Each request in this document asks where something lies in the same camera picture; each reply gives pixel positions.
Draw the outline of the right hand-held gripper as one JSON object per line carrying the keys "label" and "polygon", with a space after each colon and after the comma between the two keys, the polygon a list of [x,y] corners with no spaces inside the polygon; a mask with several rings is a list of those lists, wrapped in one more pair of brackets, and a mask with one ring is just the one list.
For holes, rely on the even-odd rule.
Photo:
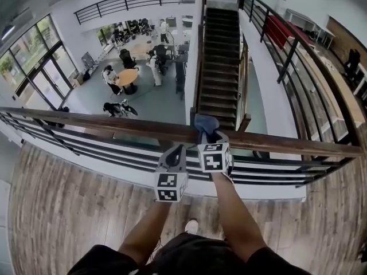
{"label": "right hand-held gripper", "polygon": [[202,172],[209,174],[213,180],[213,174],[224,175],[232,184],[233,158],[229,148],[229,137],[219,130],[215,130],[215,144],[209,144],[208,134],[200,132],[198,155]]}

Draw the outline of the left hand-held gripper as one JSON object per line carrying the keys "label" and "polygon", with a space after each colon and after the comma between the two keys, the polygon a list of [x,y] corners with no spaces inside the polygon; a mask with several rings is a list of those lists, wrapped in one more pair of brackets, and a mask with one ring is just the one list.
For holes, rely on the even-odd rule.
{"label": "left hand-held gripper", "polygon": [[172,203],[181,200],[188,186],[186,148],[183,144],[176,145],[161,155],[154,178],[157,201]]}

